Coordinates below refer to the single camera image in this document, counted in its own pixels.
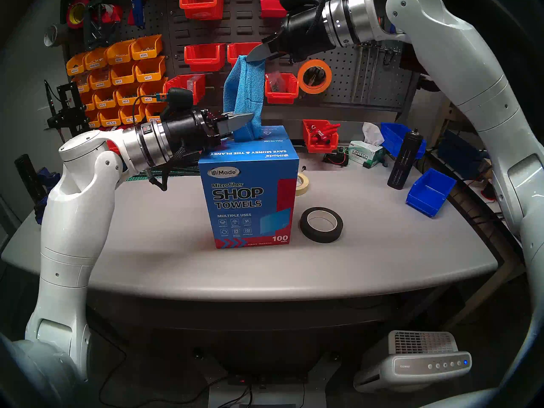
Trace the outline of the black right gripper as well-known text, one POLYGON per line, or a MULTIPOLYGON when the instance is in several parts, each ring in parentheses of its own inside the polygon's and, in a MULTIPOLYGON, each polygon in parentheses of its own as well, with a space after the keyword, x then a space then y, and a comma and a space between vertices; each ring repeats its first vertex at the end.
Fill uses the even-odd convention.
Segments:
POLYGON ((333 50, 337 47, 324 22, 325 8, 313 5, 297 5, 282 20, 280 32, 262 39, 246 56, 246 62, 260 62, 289 56, 292 62, 333 50))

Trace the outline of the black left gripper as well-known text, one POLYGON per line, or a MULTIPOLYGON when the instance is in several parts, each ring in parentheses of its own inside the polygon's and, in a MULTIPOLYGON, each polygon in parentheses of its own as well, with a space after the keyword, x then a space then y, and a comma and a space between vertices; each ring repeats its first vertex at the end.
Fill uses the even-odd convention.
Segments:
POLYGON ((237 114, 191 109, 171 112, 163 118, 163 129, 171 152, 185 153, 209 151, 221 145, 222 139, 244 127, 254 118, 254 113, 237 114))

